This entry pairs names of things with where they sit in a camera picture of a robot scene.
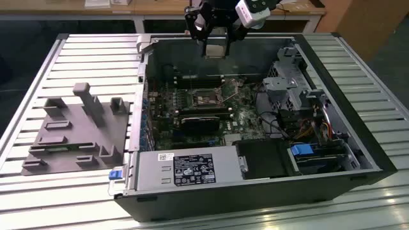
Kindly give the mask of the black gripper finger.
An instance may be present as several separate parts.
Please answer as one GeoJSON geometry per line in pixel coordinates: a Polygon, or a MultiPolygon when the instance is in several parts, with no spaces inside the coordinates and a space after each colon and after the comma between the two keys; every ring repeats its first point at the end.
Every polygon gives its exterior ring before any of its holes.
{"type": "Polygon", "coordinates": [[[189,34],[193,40],[201,45],[201,57],[206,55],[206,40],[210,34],[212,27],[209,26],[210,6],[186,6],[184,9],[185,22],[189,29],[189,34]],[[196,20],[202,19],[201,30],[196,27],[196,20]]]}
{"type": "Polygon", "coordinates": [[[224,56],[229,56],[229,49],[230,49],[230,44],[236,41],[243,40],[246,34],[247,34],[249,29],[243,27],[242,24],[238,26],[236,25],[229,25],[226,27],[226,39],[225,39],[225,52],[224,56]]]}

